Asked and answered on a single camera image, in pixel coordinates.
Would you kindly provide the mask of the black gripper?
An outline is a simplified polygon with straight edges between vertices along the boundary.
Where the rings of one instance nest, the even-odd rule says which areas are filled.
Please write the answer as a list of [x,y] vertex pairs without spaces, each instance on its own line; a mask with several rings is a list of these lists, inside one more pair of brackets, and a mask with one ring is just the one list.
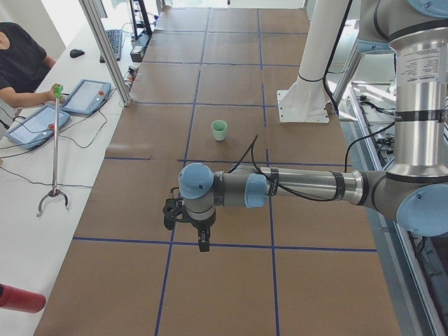
[[192,226],[197,229],[198,246],[200,252],[210,251],[210,236],[211,226],[214,224],[214,219],[194,220]]

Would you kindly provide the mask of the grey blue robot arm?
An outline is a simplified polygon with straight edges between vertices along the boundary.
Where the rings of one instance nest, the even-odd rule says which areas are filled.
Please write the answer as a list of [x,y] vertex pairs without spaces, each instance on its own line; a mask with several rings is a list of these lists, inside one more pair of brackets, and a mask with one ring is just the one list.
[[164,224],[197,229],[200,251],[209,250],[218,207],[262,207],[273,195],[316,202],[344,200],[376,210],[423,237],[447,231],[447,2],[364,1],[360,49],[396,54],[395,148],[386,171],[307,171],[237,163],[211,171],[192,163],[179,174],[179,197],[164,206]]

